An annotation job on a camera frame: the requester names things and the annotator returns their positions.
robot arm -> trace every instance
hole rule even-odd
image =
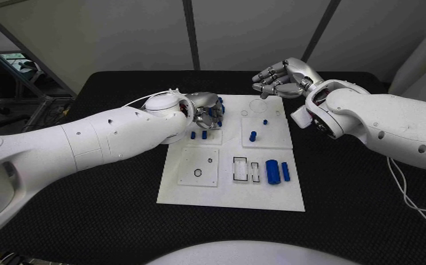
[[[425,102],[389,94],[372,95],[347,81],[324,81],[294,58],[265,69],[254,77],[258,81],[254,89],[262,92],[261,97],[307,97],[304,106],[291,114],[301,128],[314,123],[333,139],[351,134],[373,151],[426,168]]]
[[[185,96],[169,91],[141,109],[117,108],[64,125],[0,136],[0,227],[58,179],[176,142],[193,121],[215,129],[222,116],[216,94]]]

black table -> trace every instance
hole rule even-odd
[[[67,121],[138,97],[182,92],[256,94],[252,72],[118,71],[92,75]],[[385,88],[369,73],[326,79]],[[287,118],[304,98],[284,100]],[[363,264],[425,264],[426,221],[403,202],[386,158],[360,141],[339,140],[290,121],[305,213],[156,204],[167,145],[65,177],[33,197],[0,230],[0,247],[72,264],[141,264],[218,240],[265,240],[308,247]],[[425,201],[426,171],[402,165],[412,199]]]

robotic hand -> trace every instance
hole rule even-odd
[[[261,98],[307,97],[291,114],[301,128],[313,123],[333,139],[351,134],[369,149],[426,169],[426,103],[390,94],[370,94],[359,85],[320,77],[295,58],[254,77]]]
[[[223,113],[216,94],[183,95],[176,89],[149,97],[140,109],[127,107],[138,99],[75,122],[0,136],[0,227],[62,177],[179,141],[192,122],[218,128]]]

blue cylinder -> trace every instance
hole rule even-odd
[[[284,162],[284,163],[281,164],[281,166],[282,166],[284,180],[285,180],[287,182],[290,182],[290,181],[291,181],[291,173],[288,172],[288,165],[287,165],[287,162]]]
[[[278,161],[277,160],[267,161],[267,173],[268,173],[268,183],[271,185],[280,184],[281,177],[280,177],[280,169],[278,169]]]
[[[252,131],[249,140],[251,140],[251,142],[254,142],[256,140],[256,132],[255,131]]]

rectangular slot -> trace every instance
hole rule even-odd
[[[256,162],[252,162],[252,179],[254,179],[254,184],[261,183],[259,164]]]
[[[241,183],[249,182],[249,174],[246,172],[246,157],[233,158],[233,181]]]

